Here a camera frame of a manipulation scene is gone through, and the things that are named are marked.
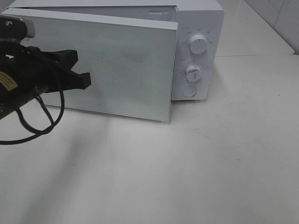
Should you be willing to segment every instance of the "microwave door glass panel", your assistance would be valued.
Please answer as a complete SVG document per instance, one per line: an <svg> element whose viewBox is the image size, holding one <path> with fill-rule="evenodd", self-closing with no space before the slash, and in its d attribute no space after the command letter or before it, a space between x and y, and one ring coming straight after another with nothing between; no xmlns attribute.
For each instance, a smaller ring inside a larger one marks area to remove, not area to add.
<svg viewBox="0 0 299 224"><path fill-rule="evenodd" d="M86 90L65 91L67 107L169 120L177 23L102 15L8 9L29 16L42 51L75 49L75 72L90 72ZM43 95L59 105L59 94Z"/></svg>

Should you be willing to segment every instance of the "power level knob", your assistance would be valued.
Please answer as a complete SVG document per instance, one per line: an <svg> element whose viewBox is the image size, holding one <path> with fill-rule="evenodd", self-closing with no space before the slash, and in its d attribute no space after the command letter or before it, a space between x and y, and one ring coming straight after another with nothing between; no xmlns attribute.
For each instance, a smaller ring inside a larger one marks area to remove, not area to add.
<svg viewBox="0 0 299 224"><path fill-rule="evenodd" d="M194 34L189 39L190 51L200 55L206 51L208 39L204 34Z"/></svg>
<svg viewBox="0 0 299 224"><path fill-rule="evenodd" d="M202 72L199 66L197 65L189 65L186 70L186 79L189 82L197 82L198 80L200 80Z"/></svg>

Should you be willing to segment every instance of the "black cable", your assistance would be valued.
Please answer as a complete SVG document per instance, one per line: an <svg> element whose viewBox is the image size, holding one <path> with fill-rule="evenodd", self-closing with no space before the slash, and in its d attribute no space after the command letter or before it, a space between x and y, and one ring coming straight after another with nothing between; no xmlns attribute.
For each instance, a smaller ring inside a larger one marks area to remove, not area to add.
<svg viewBox="0 0 299 224"><path fill-rule="evenodd" d="M13 140L13 141L0 141L0 145L18 145L18 144L22 144L22 143L25 143L25 142L28 142L28 141L31 141L31 140L34 140L42 135L45 135L45 134L48 134L50 133L53 128L60 122L63 114L64 114L64 108L65 108L65 103L64 103L64 92L62 90L62 85L61 85L61 82L60 82L60 78L58 76L58 74L56 73L56 71L51 67L50 64L48 64L48 62L45 62L45 61L42 61L43 63L45 63L48 68L52 71L53 75L55 76L56 78L56 82L57 82L57 85L58 85L58 89L59 89L59 93L60 93L60 101L61 101L61 107L60 107L60 113L59 113L59 116L57 118L57 120L55 122L52 123L53 119L48 111L48 109L46 108L45 104L43 103L43 100L40 96L38 96L36 99L39 101L42 109L44 110L44 112L46 113L46 115L48 116L48 118L50 119L51 121L51 126L47 127L46 129L44 129L43 131L40 131L40 132L37 132L39 130L31 127L27 122L26 120L24 119L23 115L22 115L22 112L21 110L19 109L19 113L17 110L15 110L18 115L21 115L21 118L22 121L21 121L21 124L24 126L25 124L25 128L28 130L28 128L31 130L30 132L34 131L36 132L36 134L30 136L30 137L27 137L27 138L24 138L24 139L20 139L20 140Z"/></svg>

